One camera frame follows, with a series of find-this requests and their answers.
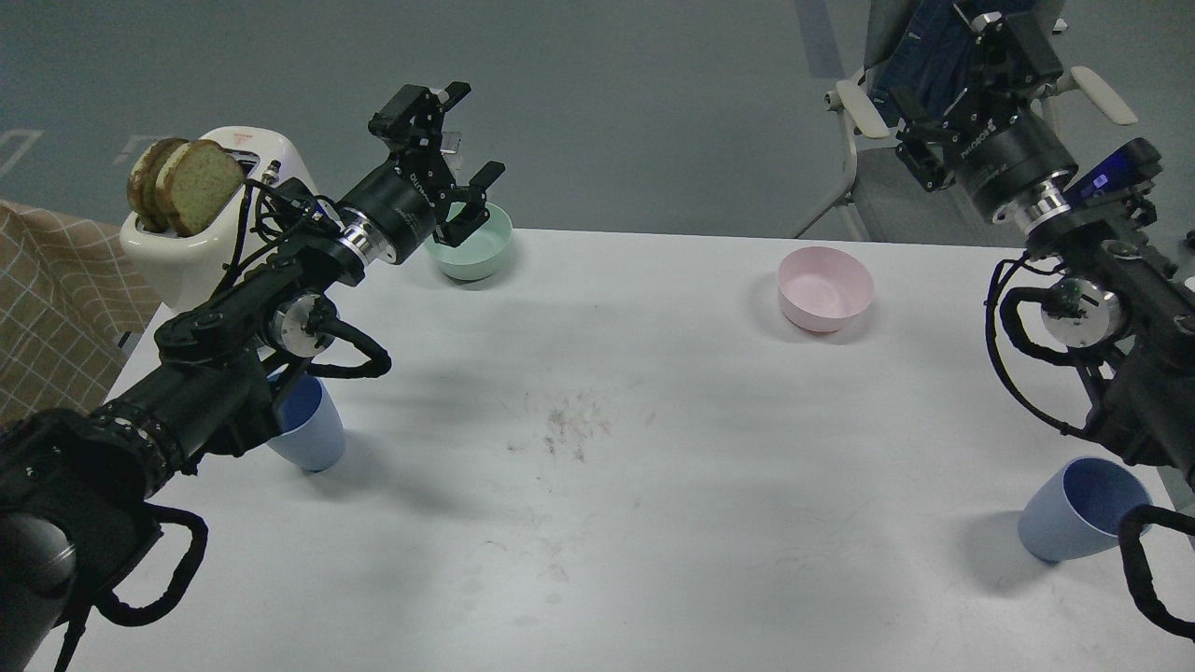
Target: white table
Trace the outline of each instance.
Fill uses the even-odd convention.
[[[422,252],[370,267],[332,295],[394,368],[327,383],[345,457],[306,475],[259,448],[167,484],[155,501],[207,519],[207,560],[164,621],[93,618],[76,668],[1195,668],[1115,551],[1047,566],[1019,545],[1037,487],[1108,453],[989,368],[981,303],[1010,251],[835,243],[877,298],[814,336],[773,281],[807,244],[519,231],[472,285]],[[146,338],[118,389],[154,364]],[[1012,364],[1081,417],[1070,372]],[[1147,539],[1195,615],[1185,538]],[[127,601],[165,586],[184,542],[160,546]]]

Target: bread slice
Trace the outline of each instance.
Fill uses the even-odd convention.
[[[219,143],[196,140],[166,159],[154,200],[183,238],[206,230],[245,181],[245,171]]]
[[[133,212],[137,213],[141,219],[141,226],[146,231],[154,233],[166,231],[166,216],[158,208],[157,198],[154,198],[154,189],[158,182],[158,171],[161,170],[163,164],[166,163],[171,153],[183,145],[186,145],[186,140],[182,138],[164,138],[151,145],[148,149],[141,153],[136,163],[133,164],[133,170],[129,172],[129,181],[124,187],[124,194],[129,200],[129,207],[133,208]]]

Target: silver joint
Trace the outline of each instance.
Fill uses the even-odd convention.
[[[332,344],[332,337],[307,330],[311,311],[319,294],[302,294],[282,304],[270,320],[270,340],[283,350],[300,358],[313,358]]]
[[[1042,224],[1055,216],[1071,212],[1071,204],[1062,196],[1062,190],[1055,184],[1061,178],[1065,183],[1070,177],[1067,171],[1059,171],[1046,179],[1022,191],[992,214],[992,224],[1015,222],[1027,237]]]
[[[361,259],[361,265],[369,265],[374,259],[388,264],[398,263],[394,246],[386,239],[386,234],[378,230],[373,220],[354,208],[344,208],[341,215],[344,218],[344,233],[341,234],[339,243]]]
[[[262,171],[262,183],[274,187],[274,184],[278,181],[278,171],[281,170],[282,170],[281,161],[278,161],[277,159],[270,161],[270,165],[265,166],[265,170]]]
[[[1046,330],[1070,348],[1089,348],[1111,338],[1124,326],[1120,297],[1084,277],[1067,277],[1053,287],[1064,310],[1042,308]]]

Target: plaid cloth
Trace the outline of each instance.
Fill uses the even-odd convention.
[[[0,427],[47,408],[90,411],[159,299],[120,227],[0,201]]]

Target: cup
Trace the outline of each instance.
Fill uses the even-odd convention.
[[[307,471],[324,471],[344,454],[344,426],[324,383],[304,373],[278,409],[282,434],[265,444]]]
[[[1017,532],[1025,550],[1048,562],[1074,560],[1117,545],[1124,514],[1152,503],[1127,469],[1103,458],[1073,459],[1029,500]]]

